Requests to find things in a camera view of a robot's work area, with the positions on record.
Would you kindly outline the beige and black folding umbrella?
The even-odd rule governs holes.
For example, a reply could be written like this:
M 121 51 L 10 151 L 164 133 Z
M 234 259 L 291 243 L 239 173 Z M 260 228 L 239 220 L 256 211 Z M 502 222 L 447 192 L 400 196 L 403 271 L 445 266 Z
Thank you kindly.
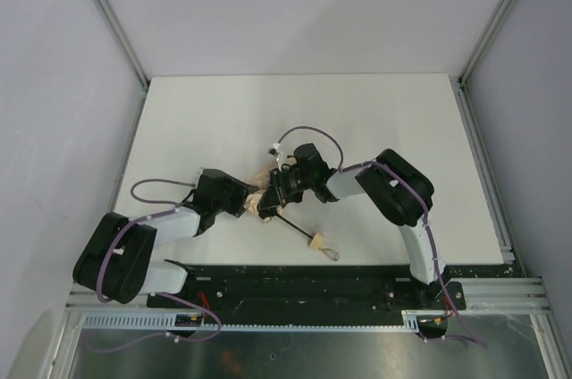
M 287 167 L 287 168 L 296 168 L 299 169 L 302 173 L 302 178 L 303 181 L 306 183 L 306 185 L 308 186 L 307 190 L 312 190 L 314 188 L 314 186 L 312 184 L 310 184 L 309 182 L 306 181 L 306 177 L 305 174 L 302 171 L 302 168 L 300 167 L 299 161 L 297 159 L 297 163 L 292 165 L 291 167 Z M 262 195 L 265 192 L 265 189 L 268 187 L 269 185 L 269 180 L 270 180 L 270 172 L 273 169 L 277 169 L 276 168 L 276 164 L 270 164 L 266 169 L 264 169 L 263 171 L 261 171 L 253 180 L 252 182 L 254 183 L 255 186 L 258 187 L 258 190 L 251 195 L 248 195 L 244 207 L 253 215 L 257 215 L 258 216 L 258 212 L 257 212 L 257 205 L 258 202 L 260 200 L 260 198 L 262 197 Z M 279 211 L 279 214 L 277 216 L 274 216 L 272 218 L 267 218 L 267 219 L 261 219 L 263 220 L 265 223 L 269 223 L 270 221 L 272 221 L 273 219 L 277 219 L 277 220 L 281 220 L 283 223 L 285 223 L 286 225 L 288 225 L 291 229 L 293 229 L 294 231 L 302 234 L 306 239 L 307 239 L 307 246 L 309 249 L 312 249 L 314 251 L 319 251 L 322 252 L 325 256 L 327 256 L 331 261 L 337 262 L 340 260 L 340 254 L 331 247 L 328 247 L 325 243 L 325 236 L 320 233 L 320 232 L 314 232 L 314 233 L 310 233 L 309 231 L 306 231 L 304 229 L 302 229 L 300 226 L 298 226 L 297 224 L 293 223 L 291 220 L 285 218 L 283 216 L 283 209 L 281 209 Z

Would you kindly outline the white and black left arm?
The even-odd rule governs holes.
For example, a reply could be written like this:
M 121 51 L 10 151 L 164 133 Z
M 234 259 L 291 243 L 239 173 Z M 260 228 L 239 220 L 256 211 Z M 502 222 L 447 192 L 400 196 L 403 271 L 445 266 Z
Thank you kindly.
M 172 261 L 151 259 L 156 248 L 206 232 L 225 213 L 240 217 L 248 196 L 258 187 L 217 169 L 205 169 L 189 194 L 168 209 L 129 218 L 105 214 L 77 260 L 72 279 L 94 291 L 99 301 L 128 304 L 138 295 L 181 292 L 188 269 Z

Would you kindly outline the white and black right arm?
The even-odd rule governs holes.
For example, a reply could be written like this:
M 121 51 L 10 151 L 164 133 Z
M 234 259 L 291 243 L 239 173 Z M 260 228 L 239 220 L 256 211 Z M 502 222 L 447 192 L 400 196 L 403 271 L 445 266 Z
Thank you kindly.
M 323 203 L 366 195 L 399 228 L 411 276 L 425 285 L 444 284 L 446 265 L 429 224 L 434 186 L 410 162 L 387 148 L 373 160 L 336 170 L 312 143 L 297 147 L 291 158 L 291 164 L 280 161 L 269 172 L 268 185 L 256 206 L 261 218 L 277 216 L 288 204 L 301 202 L 309 190 Z

